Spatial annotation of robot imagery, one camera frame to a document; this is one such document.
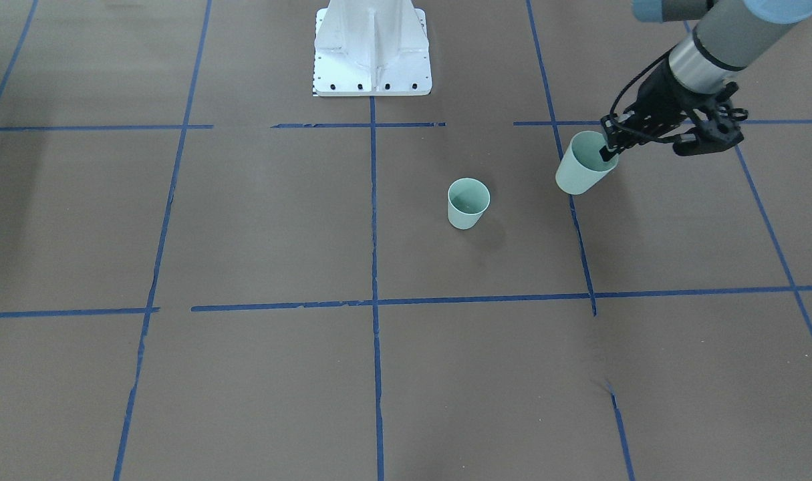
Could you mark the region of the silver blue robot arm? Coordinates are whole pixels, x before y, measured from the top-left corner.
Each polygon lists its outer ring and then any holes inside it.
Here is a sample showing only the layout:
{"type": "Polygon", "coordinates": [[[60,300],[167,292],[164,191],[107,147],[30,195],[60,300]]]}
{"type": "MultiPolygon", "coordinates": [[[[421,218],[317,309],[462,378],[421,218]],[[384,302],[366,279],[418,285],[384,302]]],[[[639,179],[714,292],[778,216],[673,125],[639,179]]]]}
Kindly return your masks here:
{"type": "Polygon", "coordinates": [[[601,119],[602,162],[650,142],[671,145],[679,156],[738,145],[748,114],[731,100],[735,76],[810,18],[812,1],[634,1],[632,12],[641,22],[696,24],[633,79],[635,101],[601,119]]]}

